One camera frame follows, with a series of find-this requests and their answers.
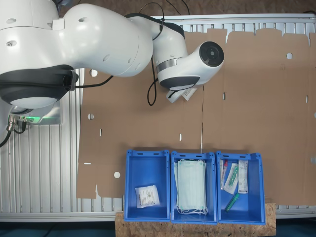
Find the green led light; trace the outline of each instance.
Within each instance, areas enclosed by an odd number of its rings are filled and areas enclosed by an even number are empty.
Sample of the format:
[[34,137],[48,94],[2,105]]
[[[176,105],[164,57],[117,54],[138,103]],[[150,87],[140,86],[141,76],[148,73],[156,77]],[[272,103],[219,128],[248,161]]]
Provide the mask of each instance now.
[[27,119],[40,119],[40,117],[26,117]]

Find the wooden board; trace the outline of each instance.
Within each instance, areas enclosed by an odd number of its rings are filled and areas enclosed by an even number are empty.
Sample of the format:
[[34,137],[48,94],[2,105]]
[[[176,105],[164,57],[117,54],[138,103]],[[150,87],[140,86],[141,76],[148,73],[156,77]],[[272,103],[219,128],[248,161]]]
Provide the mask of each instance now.
[[276,204],[266,198],[266,225],[182,225],[161,222],[125,222],[123,213],[115,218],[116,237],[259,237],[275,236]]

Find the sealed sterile packet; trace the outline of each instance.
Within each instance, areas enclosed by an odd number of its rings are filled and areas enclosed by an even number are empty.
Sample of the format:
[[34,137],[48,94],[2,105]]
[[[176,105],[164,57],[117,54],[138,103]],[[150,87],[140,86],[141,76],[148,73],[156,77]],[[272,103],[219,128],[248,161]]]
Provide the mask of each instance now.
[[228,178],[224,185],[224,190],[230,194],[234,194],[238,184],[238,164],[232,163],[231,170],[229,171]]
[[240,160],[238,162],[238,193],[247,194],[248,193],[248,161]]
[[159,205],[159,196],[156,185],[135,188],[137,195],[137,208]]

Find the paper label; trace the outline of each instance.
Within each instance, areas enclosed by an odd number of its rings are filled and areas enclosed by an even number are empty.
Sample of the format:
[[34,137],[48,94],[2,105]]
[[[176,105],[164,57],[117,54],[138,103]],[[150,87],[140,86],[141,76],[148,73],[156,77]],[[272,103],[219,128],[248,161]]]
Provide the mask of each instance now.
[[240,160],[238,174],[238,193],[248,193],[248,161]]
[[223,176],[224,161],[221,159],[221,178]]
[[137,195],[137,208],[159,205],[157,187],[155,185],[135,188]]
[[196,90],[197,90],[196,88],[189,88],[189,89],[187,89],[182,94],[183,98],[185,98],[186,100],[189,100]]

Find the floor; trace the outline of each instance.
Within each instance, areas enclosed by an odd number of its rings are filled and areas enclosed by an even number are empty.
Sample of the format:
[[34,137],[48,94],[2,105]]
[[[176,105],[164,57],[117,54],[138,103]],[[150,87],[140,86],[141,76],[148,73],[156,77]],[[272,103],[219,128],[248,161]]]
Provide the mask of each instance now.
[[[80,1],[105,7],[121,15],[139,12],[140,8],[151,2],[159,3],[165,15],[179,15],[166,0],[73,0],[73,5]],[[205,14],[245,14],[245,13],[303,13],[316,11],[316,0],[184,0],[191,15]],[[182,15],[188,11],[181,0],[169,0]],[[69,7],[63,7],[63,16]],[[158,5],[149,4],[143,13],[151,16],[162,15]]]

